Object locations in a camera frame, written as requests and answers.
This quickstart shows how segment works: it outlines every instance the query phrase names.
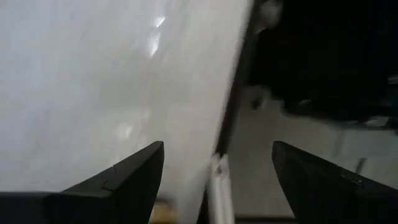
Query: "dark edge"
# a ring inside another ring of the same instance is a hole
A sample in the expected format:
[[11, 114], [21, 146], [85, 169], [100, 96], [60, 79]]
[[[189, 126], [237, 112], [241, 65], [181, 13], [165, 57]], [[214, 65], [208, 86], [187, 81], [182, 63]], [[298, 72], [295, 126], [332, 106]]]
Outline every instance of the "dark edge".
[[358, 163], [356, 165], [356, 168], [355, 168], [355, 173], [356, 174], [361, 174], [361, 172], [363, 170], [363, 167], [365, 166], [365, 163], [366, 163], [366, 159], [365, 158], [360, 158], [359, 159], [359, 161], [358, 161]]
[[218, 136], [218, 142], [216, 146], [216, 153], [223, 154], [227, 153], [228, 146], [230, 143], [230, 137], [233, 133], [236, 115], [238, 113], [240, 99], [241, 99], [241, 89], [244, 82], [249, 76], [251, 69], [251, 62], [254, 56], [254, 49], [256, 46], [257, 35], [256, 31], [256, 21], [259, 17], [259, 6], [261, 5], [261, 0], [253, 0], [250, 15], [248, 20], [248, 26], [246, 32], [243, 36], [243, 44], [241, 46], [241, 52], [238, 58], [238, 65], [236, 66], [235, 75], [231, 84], [231, 89], [229, 91], [229, 98], [225, 108], [225, 114], [223, 122], [220, 127], [220, 134]]
[[246, 217], [236, 216], [236, 222], [245, 223], [297, 223], [297, 220], [293, 217]]

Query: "floor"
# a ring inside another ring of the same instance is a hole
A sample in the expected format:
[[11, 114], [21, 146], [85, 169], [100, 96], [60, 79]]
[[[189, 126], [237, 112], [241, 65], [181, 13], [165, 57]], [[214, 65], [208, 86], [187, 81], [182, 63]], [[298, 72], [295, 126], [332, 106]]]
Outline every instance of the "floor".
[[[243, 90], [235, 132], [228, 151], [236, 216], [292, 217], [271, 161], [274, 141], [285, 141], [354, 171], [361, 154], [343, 156], [341, 149], [352, 134], [328, 123], [284, 114], [280, 102], [266, 101], [260, 110], [251, 103], [264, 90]], [[391, 140], [398, 144], [398, 137]], [[369, 157], [361, 175], [398, 188], [398, 156]]]

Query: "black object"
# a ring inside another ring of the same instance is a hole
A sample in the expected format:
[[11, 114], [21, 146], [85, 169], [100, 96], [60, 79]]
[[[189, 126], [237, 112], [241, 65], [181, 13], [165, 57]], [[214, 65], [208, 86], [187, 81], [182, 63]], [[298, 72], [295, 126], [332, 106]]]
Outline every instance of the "black object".
[[283, 2], [279, 25], [259, 34], [249, 84], [270, 88], [292, 114], [398, 118], [398, 2]]
[[157, 141], [60, 193], [0, 193], [0, 222], [148, 223], [163, 162]]
[[257, 223], [257, 224], [270, 224], [270, 223], [277, 223], [277, 224], [288, 224], [288, 223], [296, 223], [297, 220], [293, 217], [253, 217], [253, 216], [236, 216], [235, 223]]
[[272, 160], [299, 223], [397, 223], [398, 190], [276, 141]]

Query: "white board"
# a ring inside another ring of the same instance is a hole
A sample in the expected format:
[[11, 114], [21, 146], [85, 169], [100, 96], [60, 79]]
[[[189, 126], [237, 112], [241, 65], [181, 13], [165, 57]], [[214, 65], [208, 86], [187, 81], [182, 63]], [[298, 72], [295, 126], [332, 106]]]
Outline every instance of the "white board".
[[0, 190], [63, 190], [152, 141], [193, 223], [251, 1], [0, 3]]

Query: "gray floor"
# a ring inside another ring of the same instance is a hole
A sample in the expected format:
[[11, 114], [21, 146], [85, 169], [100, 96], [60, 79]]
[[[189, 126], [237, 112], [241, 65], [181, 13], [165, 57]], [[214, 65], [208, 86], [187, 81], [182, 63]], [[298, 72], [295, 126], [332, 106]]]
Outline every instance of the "gray floor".
[[[251, 101], [260, 92], [244, 90], [228, 151], [234, 211], [237, 216], [292, 217], [271, 161], [274, 141], [285, 141], [351, 171], [359, 157], [339, 156], [342, 131], [330, 124], [283, 114], [278, 101], [269, 100], [262, 110], [253, 110]], [[361, 174], [398, 187], [396, 164], [393, 157], [370, 158]]]

